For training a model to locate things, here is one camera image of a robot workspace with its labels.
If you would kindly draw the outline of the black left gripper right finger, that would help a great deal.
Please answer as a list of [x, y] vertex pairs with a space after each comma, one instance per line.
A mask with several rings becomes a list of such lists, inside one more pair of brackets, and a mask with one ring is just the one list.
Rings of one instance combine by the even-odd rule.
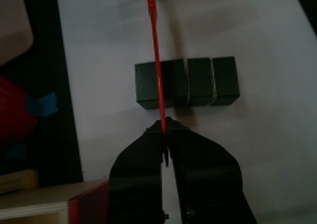
[[168, 128], [182, 224], [257, 224], [235, 156], [172, 118]]

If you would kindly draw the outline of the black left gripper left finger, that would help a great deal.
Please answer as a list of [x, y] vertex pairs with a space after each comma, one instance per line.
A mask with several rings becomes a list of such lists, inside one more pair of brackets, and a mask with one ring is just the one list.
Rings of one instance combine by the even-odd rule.
[[162, 132], [157, 121], [118, 155], [109, 175], [109, 224], [164, 224]]

